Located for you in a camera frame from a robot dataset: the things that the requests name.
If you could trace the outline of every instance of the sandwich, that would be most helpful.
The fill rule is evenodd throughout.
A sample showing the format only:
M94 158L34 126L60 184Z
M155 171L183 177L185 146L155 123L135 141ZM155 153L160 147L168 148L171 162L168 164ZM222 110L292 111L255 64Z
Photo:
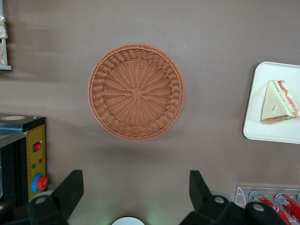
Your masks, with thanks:
M299 110L284 81L269 81L262 107L261 122L273 124L299 116Z

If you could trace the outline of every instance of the white tray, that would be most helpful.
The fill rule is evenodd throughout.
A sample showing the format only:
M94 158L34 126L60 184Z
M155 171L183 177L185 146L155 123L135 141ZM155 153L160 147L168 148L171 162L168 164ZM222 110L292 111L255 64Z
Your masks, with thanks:
M268 81L284 80L296 106L300 107L300 66L263 62L254 73L244 135L248 139L300 144L300 120L266 125L260 122Z

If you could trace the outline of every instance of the wicker basket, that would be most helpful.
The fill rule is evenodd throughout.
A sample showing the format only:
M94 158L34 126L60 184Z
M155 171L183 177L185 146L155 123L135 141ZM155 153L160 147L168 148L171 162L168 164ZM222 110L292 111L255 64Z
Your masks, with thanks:
M145 141L176 122L185 87L166 53L151 45L127 44L97 63L88 95L92 113L106 131L125 140Z

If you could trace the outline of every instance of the white light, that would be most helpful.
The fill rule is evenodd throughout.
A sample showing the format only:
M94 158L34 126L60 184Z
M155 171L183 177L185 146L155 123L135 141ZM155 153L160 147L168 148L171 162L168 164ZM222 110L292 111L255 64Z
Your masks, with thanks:
M145 225L141 220L134 217L123 217L117 219L112 225Z

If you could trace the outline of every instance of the soda can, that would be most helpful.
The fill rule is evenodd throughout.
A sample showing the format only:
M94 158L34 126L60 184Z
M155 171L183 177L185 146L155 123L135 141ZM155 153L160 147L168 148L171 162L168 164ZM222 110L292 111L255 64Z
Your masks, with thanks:
M286 216L285 212L283 212L278 206L273 203L267 196L264 196L260 191L253 191L249 194L249 200L257 203L264 203L270 207L283 219L283 221L287 225L292 225Z
M300 205L298 205L290 196L280 193L275 196L274 202L299 223Z

